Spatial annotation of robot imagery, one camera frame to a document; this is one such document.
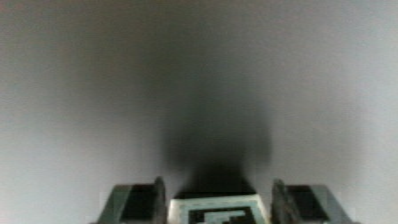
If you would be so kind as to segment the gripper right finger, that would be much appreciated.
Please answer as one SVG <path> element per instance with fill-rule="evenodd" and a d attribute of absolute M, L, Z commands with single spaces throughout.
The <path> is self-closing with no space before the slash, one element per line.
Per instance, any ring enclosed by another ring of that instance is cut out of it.
<path fill-rule="evenodd" d="M 273 224 L 362 224 L 346 212 L 326 185 L 289 185 L 275 180 Z"/>

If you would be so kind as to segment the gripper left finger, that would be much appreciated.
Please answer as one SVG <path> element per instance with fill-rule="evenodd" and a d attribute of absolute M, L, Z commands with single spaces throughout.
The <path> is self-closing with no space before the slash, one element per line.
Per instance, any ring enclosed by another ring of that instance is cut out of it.
<path fill-rule="evenodd" d="M 93 224 L 166 224 L 166 184 L 157 178 L 154 183 L 116 185 L 99 220 Z"/>

